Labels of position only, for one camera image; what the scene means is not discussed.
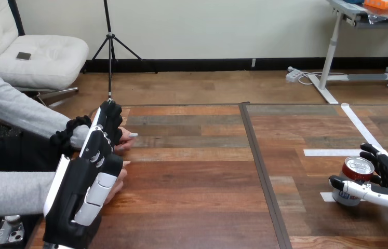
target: robotic finger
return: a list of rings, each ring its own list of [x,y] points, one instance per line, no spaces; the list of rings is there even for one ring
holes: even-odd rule
[[[84,202],[74,216],[76,223],[83,226],[91,225],[116,182],[122,170],[122,167],[119,167],[119,165],[122,164],[122,158],[114,154],[110,154],[105,159],[101,172],[97,175],[92,186],[88,188]]]
[[[354,182],[339,176],[329,177],[329,184],[335,189],[359,197],[371,203],[388,207],[388,188]]]

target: white wall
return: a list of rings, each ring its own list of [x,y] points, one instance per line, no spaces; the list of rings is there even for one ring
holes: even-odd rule
[[[107,33],[102,0],[17,0],[27,34],[79,37],[89,59]],[[144,59],[325,57],[325,0],[109,0],[113,33]],[[388,30],[343,23],[336,56],[388,57]],[[379,40],[371,46],[372,40]],[[120,45],[119,59],[134,58]],[[104,48],[98,59],[108,58]]]

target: black pants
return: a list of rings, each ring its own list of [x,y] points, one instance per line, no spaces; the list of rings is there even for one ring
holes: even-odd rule
[[[48,139],[39,135],[24,131],[18,136],[0,139],[0,171],[56,171],[59,159],[58,150],[50,145]],[[25,242],[40,217],[22,216]]]

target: soda can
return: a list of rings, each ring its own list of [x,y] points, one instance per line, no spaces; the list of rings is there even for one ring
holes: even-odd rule
[[[367,159],[362,157],[347,157],[339,176],[352,181],[361,181],[364,184],[368,184],[373,172],[374,165]],[[332,195],[335,201],[345,206],[356,206],[360,203],[360,198],[351,196],[338,189],[334,189]]]

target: black scrunchie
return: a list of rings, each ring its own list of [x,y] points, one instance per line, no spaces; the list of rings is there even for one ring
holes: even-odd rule
[[[57,148],[58,154],[64,154],[71,157],[75,150],[71,146],[70,138],[73,136],[73,130],[78,126],[86,125],[90,128],[91,119],[88,116],[76,117],[67,122],[64,131],[57,131],[56,134],[50,137],[50,144]]]

